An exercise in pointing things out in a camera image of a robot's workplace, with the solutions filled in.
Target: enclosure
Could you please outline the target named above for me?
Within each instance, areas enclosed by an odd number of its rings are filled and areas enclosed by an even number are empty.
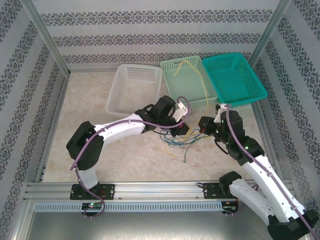
[[[108,144],[96,165],[98,180],[116,186],[106,213],[84,219],[82,202],[70,200],[77,176],[66,144],[85,121],[119,120],[105,110],[117,68],[189,56],[243,54],[268,93],[234,108],[245,133],[319,211],[319,4],[0,0],[0,239],[271,239],[248,207],[224,217],[195,186],[230,171],[255,184],[209,137],[187,152],[152,131]],[[215,105],[192,108],[192,129],[206,112],[214,117]]]

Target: yellow wire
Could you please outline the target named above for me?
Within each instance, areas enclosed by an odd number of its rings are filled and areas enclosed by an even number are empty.
[[[203,87],[203,90],[204,90],[204,96],[205,96],[205,99],[206,99],[206,111],[205,111],[205,116],[207,116],[207,113],[208,113],[208,108],[209,108],[209,100],[208,100],[208,96],[207,96],[207,91],[206,91],[206,87],[205,87],[205,82],[204,82],[204,78],[202,77],[201,73],[188,61],[188,60],[182,60],[179,64],[179,67],[178,69],[176,70],[174,76],[177,75],[177,73],[179,72],[181,66],[183,63],[188,63],[189,66],[195,70],[199,75],[200,75],[200,78],[201,78],[201,82],[202,82],[202,87]]]
[[[175,155],[173,155],[173,154],[171,154],[171,153],[168,152],[168,150],[167,150],[167,144],[166,144],[166,143],[164,144],[164,149],[165,149],[166,153],[167,153],[169,156],[174,157],[174,158],[177,158],[177,156],[175,156]]]

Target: beige floor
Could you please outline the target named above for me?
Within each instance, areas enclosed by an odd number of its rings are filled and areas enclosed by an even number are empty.
[[[84,121],[105,124],[118,118],[107,114],[105,104],[113,82],[114,72],[72,73],[65,95],[62,111],[55,132],[44,182],[76,182],[66,144],[78,126]],[[162,82],[160,95],[167,95]],[[243,118],[246,134],[255,138],[262,146],[257,123],[250,105],[235,108]],[[192,109],[187,123],[192,129],[206,112],[205,107]],[[208,114],[215,116],[214,107]],[[244,179],[252,179],[238,163],[221,152],[213,137],[194,143],[183,163],[184,150],[179,146],[168,148],[160,137],[147,132],[133,135],[109,144],[102,149],[96,174],[100,181],[200,181],[218,180],[230,171],[236,171]]]

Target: teal plastic basket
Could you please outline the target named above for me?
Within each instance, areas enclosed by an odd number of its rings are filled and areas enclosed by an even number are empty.
[[[227,53],[202,60],[218,95],[232,107],[253,103],[268,96],[259,78],[241,53]]]
[[[175,76],[180,63],[183,60],[189,61],[192,66],[201,73],[208,97],[208,103],[216,103],[218,95],[199,56],[187,56],[160,62],[160,67],[162,68],[170,97],[176,100],[177,97],[183,96],[189,100],[192,108],[207,105],[201,78],[187,62],[181,64],[181,68]]]

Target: wall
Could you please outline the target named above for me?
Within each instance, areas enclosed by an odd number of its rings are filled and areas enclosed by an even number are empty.
[[[35,0],[68,67],[117,68],[255,49],[279,0]]]
[[[33,182],[65,78],[18,0],[0,0],[0,240]]]
[[[284,178],[299,201],[320,207],[320,0],[294,0],[255,65],[260,101]],[[320,236],[320,224],[317,225]]]

